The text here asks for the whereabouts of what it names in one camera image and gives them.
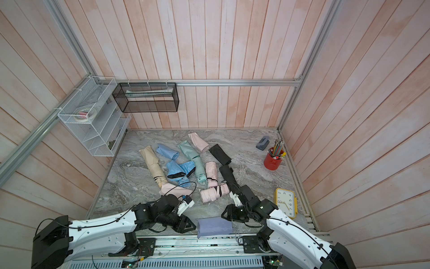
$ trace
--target mint green umbrella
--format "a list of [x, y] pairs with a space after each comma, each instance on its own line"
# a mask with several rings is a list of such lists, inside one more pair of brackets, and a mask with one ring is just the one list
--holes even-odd
[[178, 147], [190, 161], [194, 161], [194, 164], [196, 165], [195, 175], [199, 183], [206, 184], [207, 178], [205, 168], [203, 167], [202, 160], [200, 159], [200, 155], [197, 153], [197, 151], [194, 150], [187, 140], [179, 143]]

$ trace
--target wooden wall panel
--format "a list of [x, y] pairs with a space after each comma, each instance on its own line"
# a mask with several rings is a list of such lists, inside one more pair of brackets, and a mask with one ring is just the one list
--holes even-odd
[[[106, 14], [114, 10], [111, 6], [104, 8]], [[97, 23], [103, 22], [102, 17], [98, 19]], [[108, 23], [108, 35], [121, 33], [118, 22]], [[117, 40], [113, 44], [126, 48]], [[43, 0], [0, 1], [0, 47], [3, 162], [86, 71]], [[136, 72], [134, 66], [125, 70]], [[32, 237], [41, 220], [61, 215], [85, 218], [109, 162], [107, 158], [91, 156], [58, 123], [0, 190], [3, 266], [29, 267]]]
[[[120, 79], [298, 77], [331, 3], [59, 0], [97, 75]], [[132, 113], [131, 128], [275, 127], [292, 90], [185, 87], [180, 111]]]
[[345, 1], [283, 129], [316, 220], [357, 267], [428, 267], [429, 12]]

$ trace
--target gray marble surface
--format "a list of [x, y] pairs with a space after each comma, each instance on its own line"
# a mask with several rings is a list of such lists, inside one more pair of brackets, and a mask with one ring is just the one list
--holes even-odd
[[[189, 133], [196, 132], [202, 139], [207, 141], [210, 146], [219, 144], [225, 153], [232, 158], [230, 167], [233, 168], [233, 174], [240, 185], [247, 184], [260, 199], [269, 199], [273, 201], [276, 188], [295, 190], [291, 173], [286, 162], [283, 161], [276, 171], [270, 171], [263, 165], [267, 151], [261, 151], [255, 147], [256, 143], [263, 137], [269, 136], [270, 145], [277, 138], [277, 131], [270, 129], [253, 129], [253, 130], [162, 130], [162, 131], [131, 131], [128, 132], [119, 149], [117, 158], [113, 164], [112, 170], [107, 178], [99, 199], [95, 205], [91, 218], [107, 216], [119, 213], [129, 209], [134, 204], [154, 201], [160, 198], [159, 187], [154, 182], [151, 173], [139, 150], [150, 145], [155, 151], [157, 144], [164, 144], [180, 153], [176, 160], [181, 164], [186, 161], [186, 157], [180, 152], [177, 144], [189, 139]], [[169, 159], [156, 153], [160, 159], [160, 166], [167, 175], [166, 164]], [[209, 151], [202, 153], [202, 162], [205, 164], [209, 161], [219, 162], [211, 155]], [[191, 181], [197, 181], [194, 175]], [[218, 172], [218, 181], [221, 182], [222, 176]], [[203, 204], [199, 191], [204, 189], [203, 185], [197, 184], [196, 191], [192, 194], [195, 205], [188, 208], [184, 215], [188, 216], [196, 225], [196, 219], [220, 216], [228, 204], [233, 200], [228, 196], [223, 196], [209, 204]], [[302, 205], [298, 204], [299, 217], [295, 221], [301, 223], [305, 221], [303, 217]], [[258, 226], [258, 223], [250, 221], [249, 225]], [[256, 228], [249, 228], [241, 223], [233, 223], [233, 227], [239, 233], [255, 233]], [[156, 224], [153, 229], [162, 230], [161, 225]], [[154, 234], [149, 230], [138, 231], [137, 235]], [[172, 229], [157, 235], [176, 234]]]

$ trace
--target alarm clock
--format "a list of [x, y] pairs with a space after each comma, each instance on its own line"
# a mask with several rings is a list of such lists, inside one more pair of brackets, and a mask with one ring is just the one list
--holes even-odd
[[284, 216], [294, 219], [297, 214], [297, 198], [294, 192], [277, 188], [275, 191], [275, 204], [284, 213]]

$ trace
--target pencil holder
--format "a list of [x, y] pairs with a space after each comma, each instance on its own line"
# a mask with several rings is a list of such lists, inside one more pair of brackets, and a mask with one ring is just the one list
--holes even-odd
[[266, 156], [266, 159], [264, 160], [264, 166], [267, 168], [267, 169], [269, 169], [269, 170], [276, 170], [276, 169], [278, 169], [278, 167], [279, 167], [279, 165], [281, 164], [281, 162], [282, 162], [282, 159], [277, 159], [277, 160], [275, 160], [275, 159], [273, 159], [273, 157], [270, 155], [270, 153], [268, 152], [267, 153], [267, 156]]

